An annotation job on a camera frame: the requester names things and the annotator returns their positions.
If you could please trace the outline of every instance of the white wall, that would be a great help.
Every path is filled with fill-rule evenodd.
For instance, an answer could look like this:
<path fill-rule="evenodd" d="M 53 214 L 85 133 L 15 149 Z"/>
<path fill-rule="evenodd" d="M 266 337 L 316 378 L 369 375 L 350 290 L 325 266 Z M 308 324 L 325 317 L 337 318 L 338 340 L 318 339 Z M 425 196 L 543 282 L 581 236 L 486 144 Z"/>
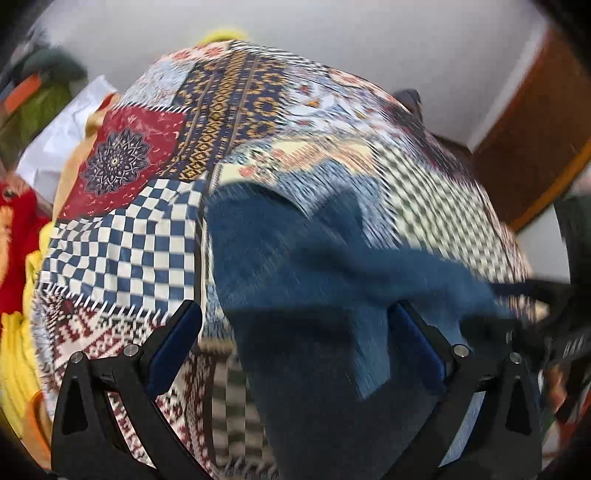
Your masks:
<path fill-rule="evenodd" d="M 496 121 L 501 117 L 517 90 L 521 86 L 521 83 L 525 79 L 530 68 L 538 58 L 540 50 L 544 44 L 545 35 L 548 31 L 548 21 L 546 17 L 538 15 L 538 18 L 534 21 L 534 25 L 530 32 L 530 37 L 525 42 L 517 64 L 513 68 L 511 74 L 507 78 L 505 85 L 495 98 L 486 116 L 482 119 L 482 122 L 472 131 L 472 134 L 468 140 L 468 148 L 474 152 L 480 142 L 485 139 L 488 132 L 495 125 Z"/>
<path fill-rule="evenodd" d="M 570 280 L 569 258 L 560 236 L 554 206 L 519 232 L 517 240 L 536 277 Z"/>
<path fill-rule="evenodd" d="M 467 144 L 540 18 L 530 0 L 55 0 L 40 23 L 121 90 L 158 56 L 238 27 L 389 92 L 416 88 L 427 127 Z"/>

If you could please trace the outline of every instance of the red patterned fabric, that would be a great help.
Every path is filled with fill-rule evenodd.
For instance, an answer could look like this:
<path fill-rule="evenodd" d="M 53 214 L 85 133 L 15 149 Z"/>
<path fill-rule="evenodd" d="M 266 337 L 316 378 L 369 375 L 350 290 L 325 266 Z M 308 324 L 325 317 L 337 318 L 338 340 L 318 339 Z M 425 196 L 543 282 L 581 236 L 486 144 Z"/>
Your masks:
<path fill-rule="evenodd" d="M 58 219 L 128 206 L 171 157 L 184 120 L 184 113 L 138 106 L 109 111 Z"/>

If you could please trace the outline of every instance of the patchwork fabric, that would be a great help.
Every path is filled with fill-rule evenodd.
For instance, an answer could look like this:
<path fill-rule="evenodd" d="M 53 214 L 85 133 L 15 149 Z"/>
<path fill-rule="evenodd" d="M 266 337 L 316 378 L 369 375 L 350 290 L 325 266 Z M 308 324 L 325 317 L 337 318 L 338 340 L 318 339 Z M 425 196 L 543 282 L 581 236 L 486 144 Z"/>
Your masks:
<path fill-rule="evenodd" d="M 526 275 L 486 194 L 377 86 L 249 42 L 185 48 L 106 114 L 53 230 L 31 319 L 50 416 L 73 352 L 99 358 L 142 344 L 193 299 L 204 318 L 198 345 L 157 404 L 213 476 L 277 478 L 238 360 L 227 359 L 233 334 L 203 219 L 208 193 L 230 181 L 270 186 L 306 212 L 350 189 L 376 247 L 408 242 L 486 278 Z M 150 464 L 111 402 L 134 456 Z"/>
<path fill-rule="evenodd" d="M 107 112 L 58 219 L 97 216 L 129 205 L 170 158 L 184 121 L 180 110 L 127 106 Z"/>
<path fill-rule="evenodd" d="M 275 465 L 246 374 L 235 355 L 216 363 L 211 402 L 213 447 L 219 468 L 236 458 L 256 462 L 259 467 Z"/>
<path fill-rule="evenodd" d="M 394 233 L 412 247 L 459 260 L 489 281 L 515 281 L 502 239 L 478 189 L 413 163 L 395 147 L 374 143 Z"/>
<path fill-rule="evenodd" d="M 126 208 L 57 225 L 40 281 L 115 307 L 174 313 L 193 298 L 194 183 L 151 180 Z"/>
<path fill-rule="evenodd" d="M 74 294 L 66 287 L 40 284 L 34 293 L 31 333 L 35 340 L 38 371 L 51 418 L 70 356 L 83 351 L 90 359 L 121 353 L 128 343 L 143 343 L 166 316 L 131 316 L 130 309 L 109 312 L 104 303 Z M 133 456 L 151 464 L 121 399 L 109 394 L 115 418 Z M 156 399 L 156 404 L 179 438 L 186 437 L 184 406 L 176 386 Z"/>
<path fill-rule="evenodd" d="M 525 268 L 486 196 L 462 174 L 416 162 L 405 145 L 380 135 L 300 133 L 249 142 L 215 168 L 210 192 L 234 181 L 264 184 L 311 215 L 339 190 L 356 193 L 363 231 L 376 248 L 408 244 L 464 263 L 489 281 L 518 281 Z M 204 326 L 199 345 L 233 351 L 232 328 L 217 299 L 207 222 L 202 230 Z"/>
<path fill-rule="evenodd" d="M 228 51 L 228 47 L 229 42 L 214 42 L 162 57 L 129 87 L 119 105 L 170 106 L 195 63 L 217 59 Z"/>
<path fill-rule="evenodd" d="M 190 107 L 172 159 L 160 176 L 194 180 L 233 146 L 282 127 L 285 66 L 245 51 L 197 63 L 173 99 Z"/>

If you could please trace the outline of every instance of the blue gripper pad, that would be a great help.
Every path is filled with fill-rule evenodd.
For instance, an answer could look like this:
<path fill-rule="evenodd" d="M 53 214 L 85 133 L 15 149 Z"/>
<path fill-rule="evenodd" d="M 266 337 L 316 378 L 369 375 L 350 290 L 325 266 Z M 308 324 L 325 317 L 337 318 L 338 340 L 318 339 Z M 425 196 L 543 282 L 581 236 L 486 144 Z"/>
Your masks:
<path fill-rule="evenodd" d="M 150 362 L 145 385 L 145 392 L 150 398 L 168 391 L 201 330 L 201 308 L 193 301 L 185 300 L 183 304 L 185 302 L 188 306 L 178 308 L 180 318 Z"/>
<path fill-rule="evenodd" d="M 443 360 L 402 305 L 394 305 L 389 312 L 390 332 L 405 362 L 411 365 L 429 393 L 443 395 L 447 390 Z"/>

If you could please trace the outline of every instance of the green cloth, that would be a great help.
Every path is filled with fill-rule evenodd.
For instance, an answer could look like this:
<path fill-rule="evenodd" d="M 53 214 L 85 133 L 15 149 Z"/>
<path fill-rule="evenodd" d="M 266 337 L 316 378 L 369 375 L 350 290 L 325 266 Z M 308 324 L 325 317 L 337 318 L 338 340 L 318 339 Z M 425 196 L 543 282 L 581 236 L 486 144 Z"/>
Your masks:
<path fill-rule="evenodd" d="M 43 86 L 23 103 L 0 128 L 0 160 L 14 168 L 25 148 L 72 99 L 67 85 Z"/>

